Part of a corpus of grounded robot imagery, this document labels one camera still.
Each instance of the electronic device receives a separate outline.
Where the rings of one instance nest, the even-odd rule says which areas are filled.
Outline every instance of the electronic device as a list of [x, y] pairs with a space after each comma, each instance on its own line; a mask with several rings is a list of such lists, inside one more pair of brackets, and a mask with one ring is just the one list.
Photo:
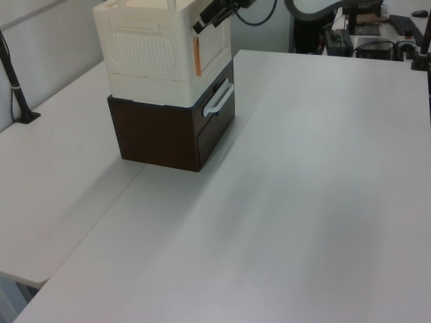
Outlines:
[[329, 56], [352, 57], [353, 42], [347, 30], [325, 30], [325, 46]]
[[428, 11], [426, 10], [418, 10], [411, 13], [412, 17], [416, 18], [427, 18], [428, 17]]
[[413, 32], [416, 44], [422, 46], [424, 35], [420, 32], [418, 27], [416, 27], [410, 17], [404, 17], [402, 15], [389, 15], [389, 17], [391, 19], [391, 25], [397, 31], [398, 35], [404, 36], [406, 30], [410, 29]]
[[358, 46], [356, 47], [356, 57], [359, 59], [380, 59], [390, 61], [391, 50], [392, 44], [389, 39], [360, 37], [358, 39]]

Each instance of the table surface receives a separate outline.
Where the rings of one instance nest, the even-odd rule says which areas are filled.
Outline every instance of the table surface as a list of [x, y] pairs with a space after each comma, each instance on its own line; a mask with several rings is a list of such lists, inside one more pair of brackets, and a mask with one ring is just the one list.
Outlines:
[[0, 134], [0, 275], [41, 287], [143, 164], [120, 157], [104, 63]]
[[235, 74], [202, 171], [144, 167], [16, 323], [429, 322], [426, 74], [244, 51]]

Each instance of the keyboard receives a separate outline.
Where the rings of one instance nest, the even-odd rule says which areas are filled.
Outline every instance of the keyboard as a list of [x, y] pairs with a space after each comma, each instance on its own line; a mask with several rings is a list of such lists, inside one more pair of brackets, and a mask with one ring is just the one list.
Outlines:
[[404, 17], [402, 15], [389, 15], [389, 18], [391, 19], [391, 25], [397, 31], [398, 35], [404, 36], [405, 30], [411, 29], [416, 44], [418, 46], [422, 46], [424, 35], [420, 32], [418, 27], [416, 27], [415, 23], [410, 19], [410, 17]]

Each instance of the computer mouse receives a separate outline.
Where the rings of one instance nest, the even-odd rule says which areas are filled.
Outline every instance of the computer mouse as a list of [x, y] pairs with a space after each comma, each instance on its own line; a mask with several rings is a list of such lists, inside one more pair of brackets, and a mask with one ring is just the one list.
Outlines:
[[417, 17], [417, 18], [427, 18], [428, 17], [428, 11], [426, 10], [418, 10], [415, 12], [411, 13], [412, 17]]

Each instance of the drawer handle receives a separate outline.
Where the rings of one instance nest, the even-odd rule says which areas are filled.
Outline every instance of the drawer handle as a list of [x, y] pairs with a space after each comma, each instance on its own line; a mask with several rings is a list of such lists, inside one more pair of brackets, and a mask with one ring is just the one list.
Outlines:
[[234, 85], [226, 79], [203, 109], [203, 116], [219, 112], [233, 91]]

